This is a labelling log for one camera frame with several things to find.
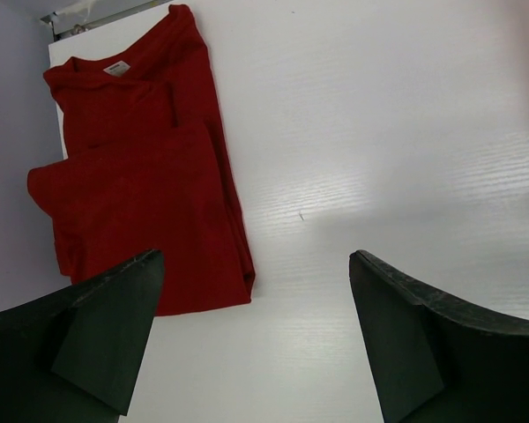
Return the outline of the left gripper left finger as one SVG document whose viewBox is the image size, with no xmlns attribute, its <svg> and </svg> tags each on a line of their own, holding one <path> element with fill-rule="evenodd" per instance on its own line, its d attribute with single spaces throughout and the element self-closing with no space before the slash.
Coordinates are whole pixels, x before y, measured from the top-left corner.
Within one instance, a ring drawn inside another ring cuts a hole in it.
<svg viewBox="0 0 529 423">
<path fill-rule="evenodd" d="M 128 414 L 164 281 L 149 250 L 0 312 L 0 422 L 117 422 Z"/>
</svg>

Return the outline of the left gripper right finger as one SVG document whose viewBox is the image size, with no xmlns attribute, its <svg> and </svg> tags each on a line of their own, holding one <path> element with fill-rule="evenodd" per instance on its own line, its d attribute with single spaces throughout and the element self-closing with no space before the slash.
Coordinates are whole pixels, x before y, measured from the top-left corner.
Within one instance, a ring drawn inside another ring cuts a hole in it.
<svg viewBox="0 0 529 423">
<path fill-rule="evenodd" d="M 529 320 L 412 278 L 365 250 L 349 278 L 386 422 L 529 422 Z"/>
</svg>

